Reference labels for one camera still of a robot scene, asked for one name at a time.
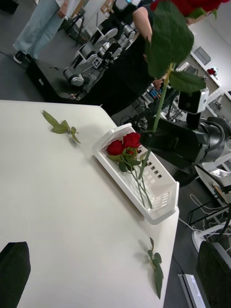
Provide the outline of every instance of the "black platform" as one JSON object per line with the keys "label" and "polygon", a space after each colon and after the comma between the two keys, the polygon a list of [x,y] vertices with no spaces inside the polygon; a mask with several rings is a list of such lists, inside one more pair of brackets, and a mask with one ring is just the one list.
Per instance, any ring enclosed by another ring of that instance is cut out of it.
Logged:
{"label": "black platform", "polygon": [[46,102],[78,103],[78,100],[72,96],[80,89],[67,82],[63,69],[40,60],[30,60],[31,63],[26,72]]}
{"label": "black platform", "polygon": [[0,9],[7,13],[14,14],[17,7],[17,0],[0,0]]}

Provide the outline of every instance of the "person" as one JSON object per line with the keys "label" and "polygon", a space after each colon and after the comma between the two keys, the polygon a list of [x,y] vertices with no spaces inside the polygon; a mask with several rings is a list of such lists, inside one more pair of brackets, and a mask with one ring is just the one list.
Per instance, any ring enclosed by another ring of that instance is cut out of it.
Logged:
{"label": "person", "polygon": [[[153,78],[148,74],[144,51],[146,38],[151,40],[152,37],[151,25],[154,20],[154,11],[151,10],[151,6],[154,3],[142,6],[133,13],[133,21],[140,33],[139,36],[127,50],[121,53],[111,67],[105,71],[102,78],[80,100],[80,103],[102,105],[102,108],[108,115],[112,116],[131,105],[150,86]],[[187,23],[189,25],[194,24],[202,18],[189,18]],[[161,79],[155,80],[154,85],[160,88],[162,82]]]}
{"label": "person", "polygon": [[79,0],[40,0],[13,45],[18,50],[13,59],[19,64],[27,55],[37,59],[43,47],[55,36],[65,16],[69,16],[78,3]]}

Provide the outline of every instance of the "white table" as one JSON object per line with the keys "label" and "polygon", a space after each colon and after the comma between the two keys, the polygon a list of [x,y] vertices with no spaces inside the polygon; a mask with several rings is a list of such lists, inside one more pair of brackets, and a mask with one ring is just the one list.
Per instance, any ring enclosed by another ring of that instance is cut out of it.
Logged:
{"label": "white table", "polygon": [[[81,145],[51,133],[43,109],[75,126]],[[18,308],[163,307],[179,212],[150,225],[92,157],[114,127],[97,106],[0,101],[0,250],[27,241],[31,262]]]}

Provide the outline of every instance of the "gray floor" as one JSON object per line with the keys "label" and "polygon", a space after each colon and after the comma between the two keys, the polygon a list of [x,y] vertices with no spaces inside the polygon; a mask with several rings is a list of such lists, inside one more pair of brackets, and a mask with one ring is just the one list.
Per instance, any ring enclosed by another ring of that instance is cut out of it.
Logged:
{"label": "gray floor", "polygon": [[[30,18],[35,8],[34,0],[19,0],[19,7],[14,15],[8,15],[0,11],[0,51],[12,57],[14,54],[13,43]],[[40,59],[58,67],[67,67],[76,52],[75,42],[69,38],[64,31],[57,33],[54,40],[42,51]],[[17,101],[42,102],[43,98],[26,75],[25,68],[17,65],[11,58],[0,54],[0,99]],[[132,109],[121,112],[114,117],[114,121],[120,124],[124,116],[130,116]],[[187,221],[189,211],[196,205],[191,201],[189,195],[194,193],[201,202],[206,202],[210,196],[197,181],[186,188],[180,189],[179,208],[181,219]],[[182,267],[183,271],[196,276],[197,252],[192,244],[191,230],[178,223],[176,241],[174,246],[174,257]],[[165,308],[187,308],[184,293],[178,278],[181,269],[176,261],[172,259],[170,274],[167,285]]]}

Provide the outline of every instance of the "white wall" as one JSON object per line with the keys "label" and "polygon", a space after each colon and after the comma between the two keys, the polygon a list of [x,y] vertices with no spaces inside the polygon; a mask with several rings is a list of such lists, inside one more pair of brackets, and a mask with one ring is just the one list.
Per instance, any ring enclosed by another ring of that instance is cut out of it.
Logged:
{"label": "white wall", "polygon": [[190,29],[195,34],[193,49],[201,46],[207,52],[211,62],[206,67],[215,66],[218,69],[219,82],[226,90],[231,90],[231,46],[206,20],[190,26]]}
{"label": "white wall", "polygon": [[96,22],[96,13],[100,10],[104,2],[105,0],[89,0],[88,4],[84,8],[86,11],[84,14],[84,27],[92,22],[92,19],[94,19]]}

